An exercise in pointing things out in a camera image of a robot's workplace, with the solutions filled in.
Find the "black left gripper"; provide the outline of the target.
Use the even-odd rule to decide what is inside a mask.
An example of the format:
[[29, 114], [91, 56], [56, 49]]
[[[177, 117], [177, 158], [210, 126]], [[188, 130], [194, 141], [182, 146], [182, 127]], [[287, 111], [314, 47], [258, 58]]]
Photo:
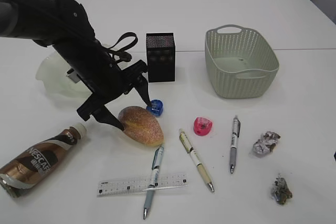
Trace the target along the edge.
[[122, 94], [136, 89], [144, 103], [151, 107], [148, 81], [143, 76], [148, 68], [139, 60], [120, 69], [119, 63], [130, 61], [127, 49], [138, 42], [134, 39], [127, 46], [114, 51], [96, 39], [62, 36], [53, 39], [55, 50], [69, 63], [80, 81], [92, 92], [91, 96], [77, 109], [78, 115], [87, 121], [93, 116], [96, 121], [124, 130], [122, 123], [106, 108], [106, 104]]

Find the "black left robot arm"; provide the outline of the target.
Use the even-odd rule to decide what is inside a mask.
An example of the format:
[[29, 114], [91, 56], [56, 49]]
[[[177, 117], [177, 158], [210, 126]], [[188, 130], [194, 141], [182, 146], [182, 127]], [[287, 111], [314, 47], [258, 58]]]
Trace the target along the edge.
[[69, 64], [67, 78], [82, 82], [91, 92], [77, 109], [85, 121], [98, 122], [123, 129], [123, 124], [107, 109], [106, 104], [132, 89], [150, 105], [148, 71], [142, 60], [121, 69], [121, 62], [132, 59], [129, 49], [138, 42], [133, 32], [121, 39], [132, 41], [117, 49], [105, 47], [95, 36], [82, 4], [75, 0], [1, 0], [1, 36], [30, 39], [42, 47], [52, 46]]

